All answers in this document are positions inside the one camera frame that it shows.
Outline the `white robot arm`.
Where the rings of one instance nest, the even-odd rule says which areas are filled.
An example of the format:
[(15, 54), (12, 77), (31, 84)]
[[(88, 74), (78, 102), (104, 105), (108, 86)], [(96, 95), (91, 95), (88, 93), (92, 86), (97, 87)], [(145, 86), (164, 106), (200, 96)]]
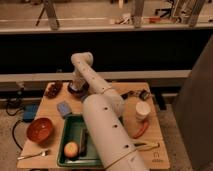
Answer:
[(83, 101), (82, 115), (105, 171), (150, 171), (119, 120), (124, 100), (92, 69), (93, 55), (75, 53), (71, 62), (74, 87), (79, 90), (87, 82), (92, 90)]

